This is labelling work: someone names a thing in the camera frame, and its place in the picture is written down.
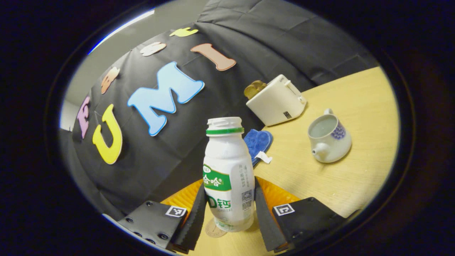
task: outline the blue pattern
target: blue pattern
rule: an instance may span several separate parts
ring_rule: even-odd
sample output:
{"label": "blue pattern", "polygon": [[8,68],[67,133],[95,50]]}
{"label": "blue pattern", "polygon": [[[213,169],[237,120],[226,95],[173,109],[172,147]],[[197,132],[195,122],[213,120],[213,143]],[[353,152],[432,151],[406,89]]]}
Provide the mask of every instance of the blue pattern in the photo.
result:
{"label": "blue pattern", "polygon": [[346,136],[346,130],[344,129],[340,121],[338,121],[338,125],[335,128],[335,130],[331,133],[331,135],[335,139],[342,139]]}

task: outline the qr code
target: qr code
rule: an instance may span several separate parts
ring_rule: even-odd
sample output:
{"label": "qr code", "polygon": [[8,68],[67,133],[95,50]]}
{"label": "qr code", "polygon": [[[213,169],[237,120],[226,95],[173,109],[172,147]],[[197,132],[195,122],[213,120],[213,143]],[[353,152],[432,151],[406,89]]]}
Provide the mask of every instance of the qr code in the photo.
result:
{"label": "qr code", "polygon": [[242,193],[242,201],[251,199],[252,190],[248,190]]}
{"label": "qr code", "polygon": [[242,210],[245,210],[245,209],[251,207],[251,202],[252,202],[252,200],[243,203],[243,204],[242,204]]}

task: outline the black cloth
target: black cloth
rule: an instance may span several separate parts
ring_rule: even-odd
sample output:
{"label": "black cloth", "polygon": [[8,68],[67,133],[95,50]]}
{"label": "black cloth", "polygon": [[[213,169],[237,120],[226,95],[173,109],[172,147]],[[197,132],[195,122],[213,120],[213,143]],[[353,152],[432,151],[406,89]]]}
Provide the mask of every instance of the black cloth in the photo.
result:
{"label": "black cloth", "polygon": [[[285,1],[212,0],[195,23],[181,26],[199,31],[190,36],[157,35],[132,49],[109,67],[88,92],[89,127],[84,139],[76,119],[72,136],[62,144],[69,172],[84,195],[100,212],[119,219],[145,200],[161,201],[201,179],[207,119],[239,116],[246,133],[264,124],[246,107],[245,87],[254,80],[269,82],[284,74],[300,90],[377,66],[374,58],[339,28]],[[167,46],[151,56],[140,50],[153,42]],[[190,49],[211,43],[234,67],[220,72],[215,64]],[[205,82],[192,100],[165,113],[167,123],[152,137],[148,125],[129,97],[140,87],[157,88],[157,71],[169,62],[194,80]],[[105,94],[101,80],[112,68],[118,77]],[[113,113],[123,135],[116,163],[103,161],[92,135],[98,124],[110,146],[112,135],[101,121],[105,109]]]}

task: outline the teapot handle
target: teapot handle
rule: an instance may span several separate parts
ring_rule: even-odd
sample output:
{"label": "teapot handle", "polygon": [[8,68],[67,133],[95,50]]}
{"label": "teapot handle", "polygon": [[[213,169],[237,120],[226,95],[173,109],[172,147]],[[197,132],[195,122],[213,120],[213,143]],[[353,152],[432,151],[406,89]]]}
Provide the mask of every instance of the teapot handle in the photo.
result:
{"label": "teapot handle", "polygon": [[324,110],[324,115],[328,115],[328,114],[334,114],[334,112],[332,111],[331,108],[327,108],[326,110]]}

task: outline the teapot spout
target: teapot spout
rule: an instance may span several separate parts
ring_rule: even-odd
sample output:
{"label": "teapot spout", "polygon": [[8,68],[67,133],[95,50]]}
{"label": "teapot spout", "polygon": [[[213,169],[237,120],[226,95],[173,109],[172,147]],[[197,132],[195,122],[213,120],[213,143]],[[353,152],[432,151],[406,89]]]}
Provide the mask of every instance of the teapot spout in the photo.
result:
{"label": "teapot spout", "polygon": [[325,143],[318,143],[316,146],[313,148],[311,153],[314,156],[325,156],[329,152],[329,146]]}

